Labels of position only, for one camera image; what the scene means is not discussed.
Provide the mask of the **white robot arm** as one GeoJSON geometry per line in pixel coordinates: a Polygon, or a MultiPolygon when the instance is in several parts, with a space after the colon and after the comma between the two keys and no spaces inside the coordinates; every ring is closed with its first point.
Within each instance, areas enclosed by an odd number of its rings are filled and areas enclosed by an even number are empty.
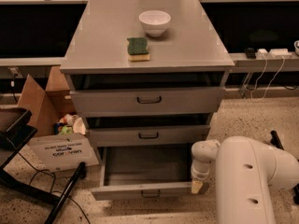
{"type": "Polygon", "coordinates": [[[276,224],[270,189],[299,184],[299,161],[289,152],[244,136],[192,145],[192,193],[216,168],[217,224],[276,224]]]}

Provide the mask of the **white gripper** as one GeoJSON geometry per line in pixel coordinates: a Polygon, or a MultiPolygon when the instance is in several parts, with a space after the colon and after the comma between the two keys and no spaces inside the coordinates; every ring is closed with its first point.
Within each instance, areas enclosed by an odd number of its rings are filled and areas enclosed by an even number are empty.
{"type": "Polygon", "coordinates": [[[192,145],[192,194],[198,194],[215,162],[221,143],[215,139],[199,141],[192,145]]]}

